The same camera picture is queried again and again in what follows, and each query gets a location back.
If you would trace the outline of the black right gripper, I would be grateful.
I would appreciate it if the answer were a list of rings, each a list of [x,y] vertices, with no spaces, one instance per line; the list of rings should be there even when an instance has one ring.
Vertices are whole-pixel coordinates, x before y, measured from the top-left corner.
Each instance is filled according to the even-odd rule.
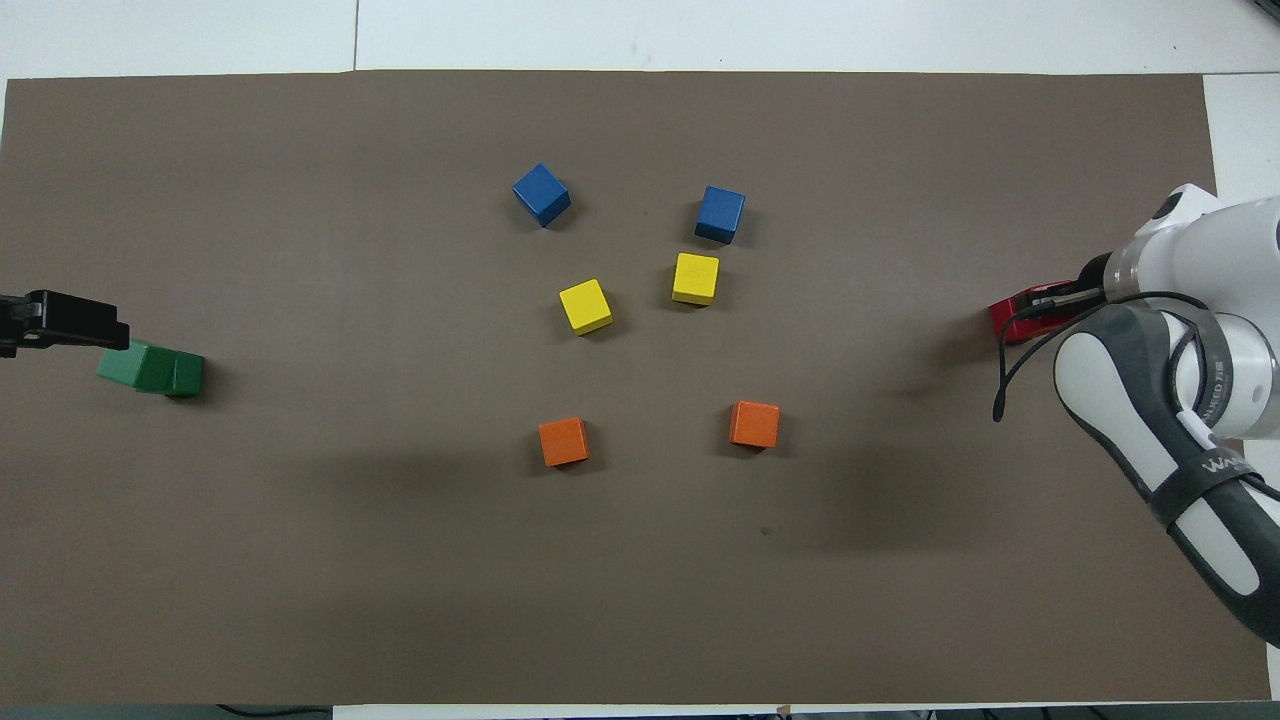
[[[1021,293],[1023,319],[1070,319],[1085,306],[1105,301],[1106,266],[1111,252],[1092,258],[1080,270],[1074,284],[1043,284]]]

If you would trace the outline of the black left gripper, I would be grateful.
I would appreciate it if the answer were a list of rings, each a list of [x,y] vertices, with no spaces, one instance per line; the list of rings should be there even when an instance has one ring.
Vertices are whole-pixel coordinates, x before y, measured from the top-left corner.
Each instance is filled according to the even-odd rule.
[[[131,327],[119,320],[116,305],[37,290],[29,293],[29,300],[1,296],[1,357],[14,357],[19,348],[28,346],[28,319],[33,348],[68,345],[127,350],[131,346]]]

